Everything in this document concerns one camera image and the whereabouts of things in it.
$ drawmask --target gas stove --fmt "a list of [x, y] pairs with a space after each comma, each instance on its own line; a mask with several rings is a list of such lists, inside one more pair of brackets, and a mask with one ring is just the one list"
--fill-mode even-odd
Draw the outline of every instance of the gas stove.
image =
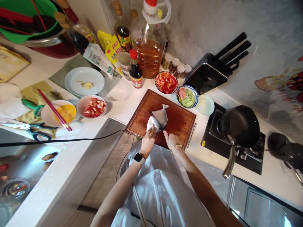
[[[215, 103], [215, 110], [209, 116], [201, 145], [225, 158], [229, 158], [231, 144], [222, 134], [221, 117], [226, 109]], [[236, 163], [261, 175], [265, 135], [260, 132], [259, 141], [251, 149], [236, 144]]]

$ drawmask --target sink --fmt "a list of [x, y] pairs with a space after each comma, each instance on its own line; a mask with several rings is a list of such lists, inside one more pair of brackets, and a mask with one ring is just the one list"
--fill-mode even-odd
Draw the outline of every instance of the sink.
[[[0, 128], [0, 143], [31, 141], [33, 140]], [[0, 196], [9, 196], [21, 205], [45, 173], [43, 168], [46, 161], [41, 158], [47, 154], [58, 155], [59, 151], [45, 144], [0, 148], [0, 166], [8, 165], [0, 172], [0, 177], [8, 177], [5, 181], [0, 179]]]

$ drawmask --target wooden cutting board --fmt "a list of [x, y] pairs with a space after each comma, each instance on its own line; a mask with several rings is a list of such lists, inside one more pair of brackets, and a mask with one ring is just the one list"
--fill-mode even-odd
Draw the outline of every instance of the wooden cutting board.
[[[166, 109], [168, 121], [164, 127], [164, 130], [168, 133], [177, 135], [182, 147], [185, 149], [196, 119], [196, 115], [150, 89], [146, 91], [126, 127], [126, 131], [142, 138], [146, 134], [146, 126], [148, 119], [150, 118], [148, 110], [160, 110], [162, 109], [162, 104], [169, 105], [169, 107]], [[171, 149], [167, 147], [163, 131], [157, 133], [155, 144], [166, 149]]]

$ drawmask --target hand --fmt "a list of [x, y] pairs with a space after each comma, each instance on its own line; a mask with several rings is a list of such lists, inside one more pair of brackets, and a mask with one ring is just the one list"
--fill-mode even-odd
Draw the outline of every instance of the hand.
[[144, 156], [145, 159], [148, 158], [148, 156], [154, 146], [156, 131], [157, 131], [156, 127], [153, 126], [146, 132], [145, 136], [142, 139], [140, 153]]
[[176, 135], [172, 133], [168, 135], [167, 131], [163, 131], [163, 134], [169, 149], [172, 149], [175, 145], [180, 144], [179, 138]]

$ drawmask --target bowl of cucumber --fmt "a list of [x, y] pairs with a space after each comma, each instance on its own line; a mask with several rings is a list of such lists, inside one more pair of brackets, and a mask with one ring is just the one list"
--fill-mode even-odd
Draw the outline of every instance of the bowl of cucumber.
[[193, 108], [198, 103], [197, 91], [189, 85], [182, 85], [177, 90], [178, 103], [185, 108]]

